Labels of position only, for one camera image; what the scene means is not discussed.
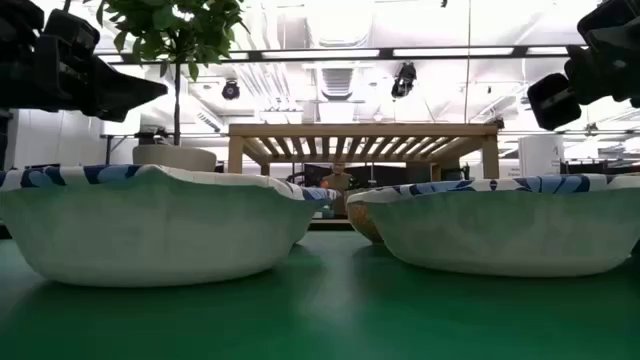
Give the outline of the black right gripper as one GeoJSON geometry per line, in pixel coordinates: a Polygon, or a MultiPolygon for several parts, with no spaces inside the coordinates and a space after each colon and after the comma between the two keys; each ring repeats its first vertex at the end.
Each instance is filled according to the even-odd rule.
{"type": "Polygon", "coordinates": [[[583,105],[610,97],[639,107],[639,0],[608,0],[577,23],[586,46],[568,45],[563,73],[531,85],[537,125],[553,131],[580,118],[583,105]]]}

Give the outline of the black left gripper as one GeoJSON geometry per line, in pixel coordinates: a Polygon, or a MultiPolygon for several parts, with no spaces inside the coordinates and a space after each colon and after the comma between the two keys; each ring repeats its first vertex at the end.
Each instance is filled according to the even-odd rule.
{"type": "Polygon", "coordinates": [[[85,19],[60,9],[50,13],[34,46],[34,109],[78,110],[122,123],[130,110],[168,93],[164,84],[121,73],[94,57],[99,40],[100,32],[85,19]]]}

